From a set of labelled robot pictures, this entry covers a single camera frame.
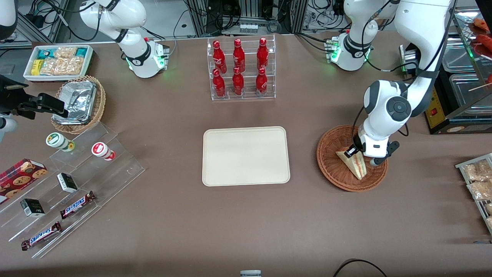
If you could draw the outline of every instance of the white tray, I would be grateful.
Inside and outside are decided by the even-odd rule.
[[[202,182],[206,186],[283,184],[289,179],[284,128],[212,129],[204,133]]]

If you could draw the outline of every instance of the coca-cola bottle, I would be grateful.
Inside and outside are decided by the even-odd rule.
[[[214,69],[212,71],[214,74],[214,78],[212,79],[212,83],[214,83],[214,90],[217,94],[217,97],[224,98],[225,97],[225,83],[222,76],[220,76],[220,71],[218,69]]]
[[[259,97],[265,96],[267,92],[268,79],[265,76],[265,68],[258,70],[258,76],[256,77],[256,95]]]
[[[245,51],[241,46],[241,40],[234,40],[234,52],[232,53],[232,57],[234,58],[234,66],[239,67],[241,72],[246,70],[246,59],[245,59]]]
[[[267,48],[267,39],[262,37],[260,38],[260,47],[258,47],[258,52],[256,52],[257,63],[256,66],[258,70],[260,68],[267,68],[268,66],[268,48]]]
[[[237,96],[243,95],[243,90],[245,88],[245,80],[241,75],[241,70],[239,67],[234,68],[234,76],[232,77],[232,83],[234,84],[234,93]]]
[[[220,70],[222,74],[227,72],[227,66],[225,65],[225,55],[224,51],[220,48],[220,42],[218,40],[214,40],[212,43],[214,46],[214,64],[215,68]]]

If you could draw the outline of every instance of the wicker basket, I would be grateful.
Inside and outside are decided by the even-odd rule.
[[[91,115],[92,120],[86,125],[61,125],[56,123],[52,119],[51,124],[53,124],[53,126],[55,126],[55,128],[60,132],[78,135],[84,130],[88,129],[94,123],[97,123],[99,120],[101,120],[102,114],[104,112],[104,105],[106,104],[106,93],[104,92],[104,88],[102,87],[101,83],[92,76],[84,76],[81,78],[70,80],[69,82],[82,82],[82,81],[91,81],[97,85],[94,107],[92,108],[92,115]],[[63,86],[58,90],[57,98],[60,96],[60,92],[62,91]]]
[[[335,186],[347,191],[366,191],[379,185],[388,171],[388,160],[381,165],[370,165],[371,158],[364,157],[367,175],[358,180],[335,153],[352,145],[352,126],[341,125],[326,132],[318,143],[316,157],[323,175]]]

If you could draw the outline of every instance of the table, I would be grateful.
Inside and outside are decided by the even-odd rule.
[[[370,58],[398,64],[394,32],[381,32]],[[9,276],[331,276],[349,258],[374,262],[388,276],[486,276],[487,229],[454,164],[489,153],[490,135],[431,136],[423,116],[389,159],[386,179],[364,193],[331,185],[316,163],[330,128],[352,124],[366,88],[396,73],[368,65],[345,72],[293,35],[277,35],[277,98],[248,103],[210,99],[205,39],[180,40],[169,70],[137,78],[116,44],[93,44],[91,74],[107,93],[102,121],[148,170],[40,260],[0,240]],[[54,94],[60,84],[30,84]],[[50,115],[19,118],[0,144],[0,168],[43,161]],[[202,137],[208,129],[282,126],[291,179],[286,184],[206,187]],[[378,276],[351,264],[339,276]]]

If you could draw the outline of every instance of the cookie box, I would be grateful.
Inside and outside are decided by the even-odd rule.
[[[0,204],[12,198],[47,172],[43,164],[22,159],[5,172],[0,173]]]

